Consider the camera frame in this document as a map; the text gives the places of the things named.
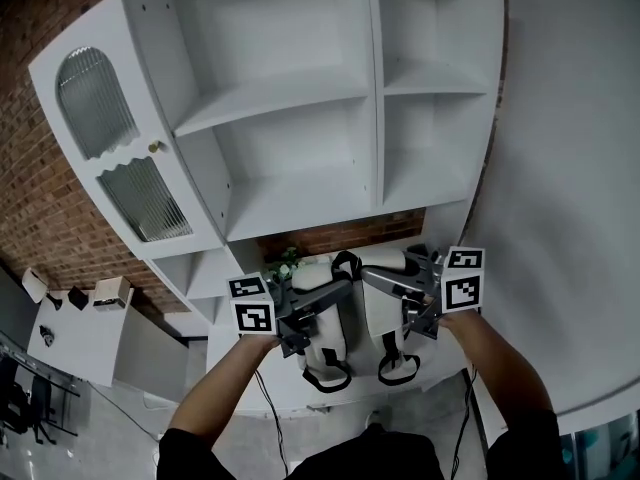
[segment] black shirt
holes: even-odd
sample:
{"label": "black shirt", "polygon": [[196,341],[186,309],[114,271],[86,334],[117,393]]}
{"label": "black shirt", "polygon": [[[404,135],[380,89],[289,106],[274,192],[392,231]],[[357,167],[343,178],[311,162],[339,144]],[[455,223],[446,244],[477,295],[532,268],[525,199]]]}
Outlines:
{"label": "black shirt", "polygon": [[[512,425],[489,450],[487,473],[489,480],[566,478],[555,414],[531,413]],[[288,478],[367,477],[443,480],[431,441],[424,436],[399,432],[365,432],[309,457]],[[160,441],[157,478],[231,480],[234,477],[200,438],[169,429]]]}

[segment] cabinet knob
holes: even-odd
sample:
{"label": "cabinet knob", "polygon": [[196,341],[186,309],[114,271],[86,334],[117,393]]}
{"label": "cabinet knob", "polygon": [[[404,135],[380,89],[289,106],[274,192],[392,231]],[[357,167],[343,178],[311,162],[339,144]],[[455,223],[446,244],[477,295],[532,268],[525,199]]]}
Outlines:
{"label": "cabinet knob", "polygon": [[160,150],[160,146],[161,146],[160,141],[156,140],[155,142],[152,142],[151,144],[149,144],[149,152],[150,153],[155,153],[155,152],[159,151]]}

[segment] white wall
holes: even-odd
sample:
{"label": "white wall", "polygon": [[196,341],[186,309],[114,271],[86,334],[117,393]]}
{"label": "white wall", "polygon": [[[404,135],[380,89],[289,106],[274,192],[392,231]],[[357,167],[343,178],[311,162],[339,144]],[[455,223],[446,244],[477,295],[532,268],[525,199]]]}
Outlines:
{"label": "white wall", "polygon": [[509,27],[467,242],[569,431],[640,408],[638,387],[607,400],[640,378],[640,0],[511,0]]}

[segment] black cable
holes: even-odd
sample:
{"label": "black cable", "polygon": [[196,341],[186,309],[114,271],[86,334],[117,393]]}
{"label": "black cable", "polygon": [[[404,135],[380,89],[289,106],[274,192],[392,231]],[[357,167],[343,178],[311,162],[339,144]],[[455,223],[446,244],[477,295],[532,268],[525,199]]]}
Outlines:
{"label": "black cable", "polygon": [[271,412],[273,412],[273,417],[276,422],[276,431],[278,433],[278,449],[280,451],[280,458],[282,459],[282,464],[284,464],[285,477],[287,477],[289,476],[289,466],[287,465],[287,459],[285,458],[285,455],[284,455],[284,437],[282,435],[282,427],[280,426],[280,419],[278,418],[278,413],[276,412],[276,408],[273,406],[273,402],[271,401],[271,397],[269,396],[269,392],[267,391],[267,386],[265,385],[264,380],[262,379],[262,375],[260,375],[260,372],[257,370],[255,375],[256,375],[256,380],[258,381],[258,387],[260,388],[260,391],[262,391],[262,394],[267,400],[269,407],[271,407]]}
{"label": "black cable", "polygon": [[458,472],[458,467],[460,467],[460,457],[458,457],[458,451],[460,450],[460,443],[462,442],[462,436],[464,434],[464,428],[467,426],[467,422],[469,421],[469,406],[471,402],[471,390],[473,389],[473,383],[476,381],[476,377],[478,376],[478,370],[476,367],[473,367],[473,375],[471,377],[471,382],[467,386],[467,392],[464,395],[464,418],[462,420],[462,426],[460,427],[460,434],[458,435],[458,441],[456,442],[456,449],[453,453],[453,464],[451,466],[451,480],[453,480]]}
{"label": "black cable", "polygon": [[124,414],[127,418],[129,418],[129,420],[136,426],[138,427],[140,430],[142,430],[145,434],[147,434],[151,439],[153,439],[153,441],[155,443],[159,443],[160,441],[158,441],[151,432],[149,432],[148,430],[145,430],[142,425],[140,425],[140,423],[138,423],[136,420],[134,420],[131,416],[129,416],[124,409],[122,409],[118,404],[116,404],[113,400],[109,399],[109,397],[107,397],[106,395],[104,395],[103,393],[100,392],[100,390],[98,388],[96,388],[93,384],[91,384],[91,382],[88,382],[89,386],[91,386],[91,388],[98,393],[102,398],[104,398],[107,402],[109,402],[111,405],[113,405],[116,409],[118,409],[122,414]]}

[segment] cabinet door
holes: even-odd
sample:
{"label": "cabinet door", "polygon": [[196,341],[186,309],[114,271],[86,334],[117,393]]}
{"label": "cabinet door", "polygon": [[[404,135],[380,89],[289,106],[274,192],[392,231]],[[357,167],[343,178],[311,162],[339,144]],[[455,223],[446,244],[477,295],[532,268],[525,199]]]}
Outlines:
{"label": "cabinet door", "polygon": [[69,163],[136,256],[222,245],[159,112],[124,0],[104,0],[79,18],[30,72]]}

